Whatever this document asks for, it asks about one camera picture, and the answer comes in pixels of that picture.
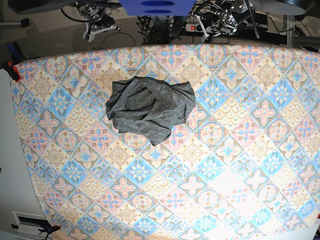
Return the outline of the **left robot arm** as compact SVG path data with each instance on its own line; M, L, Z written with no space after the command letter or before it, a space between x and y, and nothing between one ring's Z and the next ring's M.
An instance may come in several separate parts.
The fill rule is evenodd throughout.
M209 43L214 37L239 34L246 28L247 20L251 20L255 37L260 38L255 6L248 0L199 0L191 16L197 19L195 30L203 33L203 43Z

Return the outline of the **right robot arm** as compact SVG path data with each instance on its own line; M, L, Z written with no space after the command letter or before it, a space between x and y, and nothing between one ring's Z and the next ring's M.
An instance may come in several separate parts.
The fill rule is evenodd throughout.
M114 18L111 17L112 10L121 7L119 2L110 2L109 0L76 0L75 8L82 19L71 17L63 8L60 11L69 20L85 24L83 39L92 42L98 34L121 30L116 26Z

